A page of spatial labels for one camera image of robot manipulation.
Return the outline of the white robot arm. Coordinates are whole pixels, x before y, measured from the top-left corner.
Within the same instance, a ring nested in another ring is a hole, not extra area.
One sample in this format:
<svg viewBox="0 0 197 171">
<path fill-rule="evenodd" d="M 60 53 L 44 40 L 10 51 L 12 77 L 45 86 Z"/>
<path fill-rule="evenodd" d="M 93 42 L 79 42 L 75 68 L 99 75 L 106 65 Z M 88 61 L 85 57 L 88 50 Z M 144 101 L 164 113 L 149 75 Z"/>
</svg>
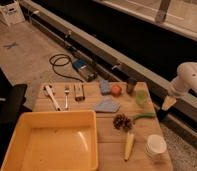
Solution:
<svg viewBox="0 0 197 171">
<path fill-rule="evenodd" d="M 178 66 L 177 76 L 170 82 L 161 109 L 167 111 L 189 90 L 197 94 L 197 62 L 184 62 Z"/>
</svg>

